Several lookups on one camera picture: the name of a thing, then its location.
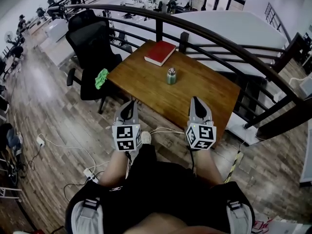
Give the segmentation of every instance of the black shorts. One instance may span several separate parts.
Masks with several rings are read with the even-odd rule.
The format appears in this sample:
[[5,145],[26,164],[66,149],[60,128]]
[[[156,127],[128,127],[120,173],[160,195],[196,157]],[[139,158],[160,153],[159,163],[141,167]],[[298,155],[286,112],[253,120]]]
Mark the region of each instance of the black shorts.
[[188,226],[209,226],[229,233],[228,201],[239,200],[251,208],[236,182],[210,187],[194,177],[190,169],[157,161],[151,145],[142,146],[118,190],[87,182],[67,207],[65,227],[68,233],[72,233],[70,219],[74,205],[97,197],[103,208],[105,234],[124,233],[151,213],[170,214]]

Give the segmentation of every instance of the desk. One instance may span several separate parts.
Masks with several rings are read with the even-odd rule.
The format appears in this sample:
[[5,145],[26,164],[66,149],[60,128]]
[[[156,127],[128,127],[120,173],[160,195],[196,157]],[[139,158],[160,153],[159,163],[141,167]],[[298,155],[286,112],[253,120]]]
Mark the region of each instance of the desk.
[[[198,96],[211,109],[221,139],[234,109],[239,87],[202,63],[175,51],[162,67],[144,59],[155,45],[149,40],[119,64],[107,78],[157,113],[184,129],[189,120],[191,98]],[[177,82],[168,85],[167,72],[176,69]]]

